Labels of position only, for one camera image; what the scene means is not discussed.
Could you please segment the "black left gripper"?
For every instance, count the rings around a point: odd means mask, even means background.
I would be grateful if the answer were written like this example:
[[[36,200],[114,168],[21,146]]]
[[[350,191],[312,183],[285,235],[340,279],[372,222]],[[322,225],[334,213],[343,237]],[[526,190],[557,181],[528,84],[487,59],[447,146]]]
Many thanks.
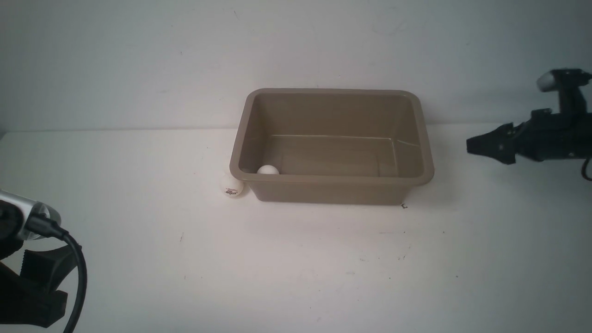
[[[25,250],[19,273],[1,264],[1,324],[50,327],[63,318],[68,293],[58,288],[77,265],[70,244],[48,251]]]

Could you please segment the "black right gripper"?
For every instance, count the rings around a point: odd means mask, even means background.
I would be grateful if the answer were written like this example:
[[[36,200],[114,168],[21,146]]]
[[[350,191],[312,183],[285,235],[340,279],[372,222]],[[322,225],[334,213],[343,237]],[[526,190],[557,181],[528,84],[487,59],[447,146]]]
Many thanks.
[[[532,161],[589,160],[591,158],[591,114],[552,113],[539,109],[527,122],[498,127],[466,140],[468,154],[516,163],[516,155]]]

